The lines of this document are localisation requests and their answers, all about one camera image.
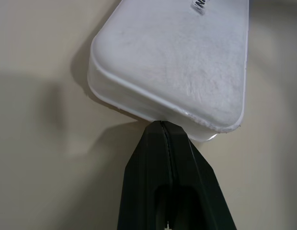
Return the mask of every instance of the beige wall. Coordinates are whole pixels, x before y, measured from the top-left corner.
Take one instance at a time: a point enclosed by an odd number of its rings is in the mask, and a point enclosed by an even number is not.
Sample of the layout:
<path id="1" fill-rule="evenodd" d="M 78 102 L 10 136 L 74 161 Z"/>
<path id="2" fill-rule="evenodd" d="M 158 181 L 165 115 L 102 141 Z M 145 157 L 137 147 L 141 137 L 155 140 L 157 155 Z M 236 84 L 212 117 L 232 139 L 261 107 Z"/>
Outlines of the beige wall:
<path id="1" fill-rule="evenodd" d="M 86 83 L 117 0 L 0 0 L 0 230 L 116 229 L 147 122 Z M 238 229 L 297 229 L 297 6 L 251 12 L 245 119 L 198 145 Z"/>

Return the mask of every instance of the label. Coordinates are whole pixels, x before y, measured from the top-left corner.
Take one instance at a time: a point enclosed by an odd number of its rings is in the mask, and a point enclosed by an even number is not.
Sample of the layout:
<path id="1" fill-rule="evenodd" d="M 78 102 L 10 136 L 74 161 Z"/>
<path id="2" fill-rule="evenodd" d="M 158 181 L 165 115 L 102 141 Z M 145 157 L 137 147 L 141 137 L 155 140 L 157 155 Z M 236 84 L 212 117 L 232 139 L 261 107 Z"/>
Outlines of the label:
<path id="1" fill-rule="evenodd" d="M 193 0 L 192 7 L 203 15 L 205 13 L 205 5 L 208 1 L 209 0 Z"/>

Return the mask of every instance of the white plastic container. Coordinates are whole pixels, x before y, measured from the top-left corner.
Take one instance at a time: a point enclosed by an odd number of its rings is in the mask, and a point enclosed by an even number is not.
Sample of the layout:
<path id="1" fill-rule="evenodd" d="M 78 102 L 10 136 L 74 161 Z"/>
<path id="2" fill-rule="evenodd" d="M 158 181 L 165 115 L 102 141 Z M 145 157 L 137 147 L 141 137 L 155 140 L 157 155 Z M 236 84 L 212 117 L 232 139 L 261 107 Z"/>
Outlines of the white plastic container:
<path id="1" fill-rule="evenodd" d="M 122 0 L 91 45 L 88 82 L 101 100 L 207 141 L 244 111 L 248 0 Z"/>

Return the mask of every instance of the container lid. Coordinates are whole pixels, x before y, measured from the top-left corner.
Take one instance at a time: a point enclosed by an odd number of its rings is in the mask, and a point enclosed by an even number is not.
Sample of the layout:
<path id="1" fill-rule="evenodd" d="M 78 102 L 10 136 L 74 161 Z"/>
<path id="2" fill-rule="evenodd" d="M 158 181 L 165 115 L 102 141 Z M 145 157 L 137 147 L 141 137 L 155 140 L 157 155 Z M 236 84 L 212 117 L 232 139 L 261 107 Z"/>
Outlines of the container lid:
<path id="1" fill-rule="evenodd" d="M 248 20 L 248 0 L 122 0 L 92 55 L 131 88 L 229 132 L 243 117 Z"/>

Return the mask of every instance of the black clamp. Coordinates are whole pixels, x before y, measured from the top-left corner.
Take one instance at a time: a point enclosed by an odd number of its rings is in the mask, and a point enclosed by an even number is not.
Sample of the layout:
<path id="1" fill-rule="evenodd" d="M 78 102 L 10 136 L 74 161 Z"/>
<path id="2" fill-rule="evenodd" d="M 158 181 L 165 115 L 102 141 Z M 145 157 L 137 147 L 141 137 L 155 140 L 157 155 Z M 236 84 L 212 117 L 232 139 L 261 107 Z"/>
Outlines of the black clamp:
<path id="1" fill-rule="evenodd" d="M 146 127 L 124 174 L 118 230 L 235 230 L 213 169 L 171 122 Z"/>

